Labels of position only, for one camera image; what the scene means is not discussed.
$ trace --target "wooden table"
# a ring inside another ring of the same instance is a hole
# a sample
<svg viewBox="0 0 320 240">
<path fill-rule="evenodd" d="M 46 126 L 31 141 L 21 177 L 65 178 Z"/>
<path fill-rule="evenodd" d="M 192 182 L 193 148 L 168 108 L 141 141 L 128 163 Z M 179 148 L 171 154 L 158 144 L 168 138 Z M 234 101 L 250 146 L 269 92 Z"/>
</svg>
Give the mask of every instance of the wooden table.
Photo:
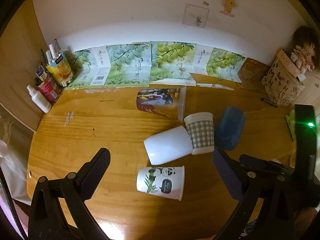
<svg viewBox="0 0 320 240">
<path fill-rule="evenodd" d="M 227 106 L 246 115 L 238 146 L 228 152 L 238 160 L 241 154 L 261 159 L 278 158 L 287 164 L 295 143 L 285 120 L 287 107 L 275 108 L 260 99 L 263 94 L 240 89 L 236 83 L 201 76 L 197 82 L 219 83 L 235 90 L 187 87 L 185 115 L 211 112 L 216 125 Z M 111 152 L 111 164 L 95 191 L 86 201 L 88 209 L 115 240 L 194 240 L 217 233 L 234 210 L 233 200 L 212 165 L 212 155 L 188 155 L 165 166 L 185 166 L 182 201 L 138 192 L 136 176 L 149 166 L 143 140 L 181 125 L 178 120 L 136 109 L 139 88 L 69 90 L 52 110 L 43 115 L 33 136 L 28 162 L 28 194 L 33 195 L 40 176 L 64 178 L 97 153 Z M 69 112 L 73 118 L 66 122 Z M 70 213 L 62 202 L 67 220 Z"/>
</svg>

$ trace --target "plastic cup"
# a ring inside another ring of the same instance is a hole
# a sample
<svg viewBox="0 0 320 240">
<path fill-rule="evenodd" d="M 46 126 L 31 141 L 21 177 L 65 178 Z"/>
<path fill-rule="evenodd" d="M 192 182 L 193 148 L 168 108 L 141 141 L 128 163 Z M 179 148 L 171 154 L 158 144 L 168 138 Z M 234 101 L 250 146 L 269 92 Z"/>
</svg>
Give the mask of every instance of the plastic cup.
<svg viewBox="0 0 320 240">
<path fill-rule="evenodd" d="M 144 140 L 152 165 L 161 165 L 192 153 L 192 142 L 183 126 L 155 134 Z"/>
<path fill-rule="evenodd" d="M 142 167 L 137 176 L 137 190 L 171 199 L 182 198 L 184 166 Z"/>
<path fill-rule="evenodd" d="M 200 112 L 188 115 L 184 122 L 192 141 L 193 155 L 214 151 L 213 114 Z"/>
</svg>

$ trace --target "white wall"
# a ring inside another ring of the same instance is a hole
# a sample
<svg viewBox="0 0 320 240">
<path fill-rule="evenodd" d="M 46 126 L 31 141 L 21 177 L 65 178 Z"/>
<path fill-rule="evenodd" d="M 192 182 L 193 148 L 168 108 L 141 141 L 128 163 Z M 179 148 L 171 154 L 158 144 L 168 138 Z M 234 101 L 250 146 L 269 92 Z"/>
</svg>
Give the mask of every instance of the white wall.
<svg viewBox="0 0 320 240">
<path fill-rule="evenodd" d="M 182 25 L 185 4 L 210 13 L 205 29 Z M 33 0 L 46 42 L 73 51 L 138 41 L 183 41 L 227 49 L 271 64 L 304 20 L 287 0 L 235 0 L 234 18 L 220 14 L 224 0 Z"/>
</svg>

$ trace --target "red can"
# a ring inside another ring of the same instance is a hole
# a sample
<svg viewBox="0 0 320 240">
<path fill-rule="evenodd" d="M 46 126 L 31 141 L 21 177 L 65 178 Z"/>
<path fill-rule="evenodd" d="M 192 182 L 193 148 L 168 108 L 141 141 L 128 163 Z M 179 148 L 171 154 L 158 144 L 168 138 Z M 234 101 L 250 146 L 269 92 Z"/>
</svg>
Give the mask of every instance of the red can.
<svg viewBox="0 0 320 240">
<path fill-rule="evenodd" d="M 37 86 L 37 88 L 50 103 L 57 101 L 61 95 L 61 88 L 57 85 L 49 72 L 47 72 L 46 79 Z"/>
</svg>

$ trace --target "metal screw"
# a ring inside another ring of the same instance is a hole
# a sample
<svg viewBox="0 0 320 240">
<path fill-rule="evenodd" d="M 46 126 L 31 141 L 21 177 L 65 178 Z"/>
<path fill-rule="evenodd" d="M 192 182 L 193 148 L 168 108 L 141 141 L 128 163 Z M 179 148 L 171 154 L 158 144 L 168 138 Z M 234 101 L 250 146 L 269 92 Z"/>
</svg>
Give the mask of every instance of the metal screw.
<svg viewBox="0 0 320 240">
<path fill-rule="evenodd" d="M 284 176 L 279 175 L 279 176 L 278 176 L 278 179 L 279 179 L 279 181 L 284 181 Z"/>
<path fill-rule="evenodd" d="M 42 176 L 42 177 L 40 177 L 40 178 L 38 179 L 38 181 L 39 181 L 40 183 L 43 183 L 43 182 L 45 182 L 46 179 L 47 179 L 47 178 L 46 178 L 45 176 Z"/>
<path fill-rule="evenodd" d="M 252 178 L 252 179 L 254 179 L 256 177 L 256 174 L 253 171 L 249 171 L 247 173 L 247 175 L 248 175 L 249 178 Z"/>
<path fill-rule="evenodd" d="M 76 176 L 76 173 L 74 173 L 74 172 L 70 172 L 70 173 L 67 175 L 68 179 L 73 179 L 75 176 Z"/>
</svg>

